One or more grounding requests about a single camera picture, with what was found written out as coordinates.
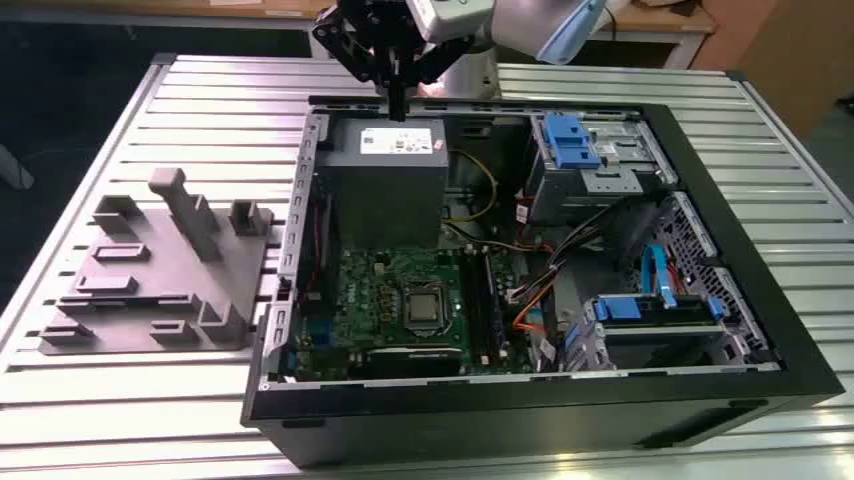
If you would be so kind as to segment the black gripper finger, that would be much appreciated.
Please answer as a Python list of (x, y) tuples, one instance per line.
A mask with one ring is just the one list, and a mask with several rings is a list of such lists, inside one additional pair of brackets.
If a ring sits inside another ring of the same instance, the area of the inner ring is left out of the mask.
[(394, 51), (379, 35), (375, 9), (326, 9), (315, 21), (313, 38), (361, 82), (373, 82), (386, 97), (389, 119), (398, 120), (398, 78)]
[(461, 37), (437, 44), (418, 53), (415, 48), (397, 50), (397, 121), (409, 113), (410, 90), (437, 82), (442, 74), (470, 49), (470, 38)]

